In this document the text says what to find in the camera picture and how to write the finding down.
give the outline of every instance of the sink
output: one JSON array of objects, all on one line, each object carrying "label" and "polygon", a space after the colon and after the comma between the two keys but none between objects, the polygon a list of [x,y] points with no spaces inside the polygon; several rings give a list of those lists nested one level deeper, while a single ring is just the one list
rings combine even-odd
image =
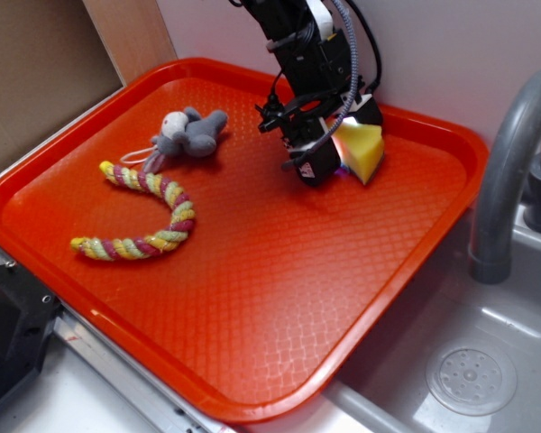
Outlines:
[{"label": "sink", "polygon": [[468,213],[327,390],[373,431],[541,433],[541,235],[515,226],[510,277],[484,285],[470,230]]}]

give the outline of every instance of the sink drain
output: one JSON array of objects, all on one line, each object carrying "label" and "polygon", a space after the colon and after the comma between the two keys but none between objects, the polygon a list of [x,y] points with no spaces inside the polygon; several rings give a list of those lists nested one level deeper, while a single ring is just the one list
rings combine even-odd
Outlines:
[{"label": "sink drain", "polygon": [[509,357],[497,347],[458,339],[431,356],[426,382],[446,408],[479,416],[503,408],[513,398],[517,374]]}]

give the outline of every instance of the gray faucet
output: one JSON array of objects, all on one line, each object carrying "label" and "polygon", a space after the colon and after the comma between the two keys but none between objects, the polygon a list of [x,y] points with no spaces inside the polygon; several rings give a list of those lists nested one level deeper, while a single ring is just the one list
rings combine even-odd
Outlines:
[{"label": "gray faucet", "polygon": [[541,153],[535,155],[540,143],[541,70],[513,101],[487,162],[469,244],[469,273],[477,281],[494,284],[509,277],[511,236],[524,185],[525,222],[541,232]]}]

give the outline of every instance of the sponge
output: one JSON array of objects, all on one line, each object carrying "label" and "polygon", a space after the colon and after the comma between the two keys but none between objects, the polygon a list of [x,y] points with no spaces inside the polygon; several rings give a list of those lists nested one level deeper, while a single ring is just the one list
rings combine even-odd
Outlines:
[{"label": "sponge", "polygon": [[384,156],[382,128],[374,124],[343,122],[333,134],[333,140],[343,164],[366,185]]}]

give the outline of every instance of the plastic tray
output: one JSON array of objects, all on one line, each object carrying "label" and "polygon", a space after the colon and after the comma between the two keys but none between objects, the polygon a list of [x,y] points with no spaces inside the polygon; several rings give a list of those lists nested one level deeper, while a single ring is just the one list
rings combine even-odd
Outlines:
[{"label": "plastic tray", "polygon": [[[65,303],[208,415],[275,417],[328,382],[472,202],[487,151],[462,127],[383,107],[386,159],[364,187],[284,173],[259,134],[272,77],[181,60],[137,80],[0,179],[0,245]],[[284,83],[280,92],[288,93]],[[169,210],[104,180],[170,111],[222,108],[215,156],[164,174],[197,225],[175,252],[128,263],[74,254],[75,236],[154,233]]]}]

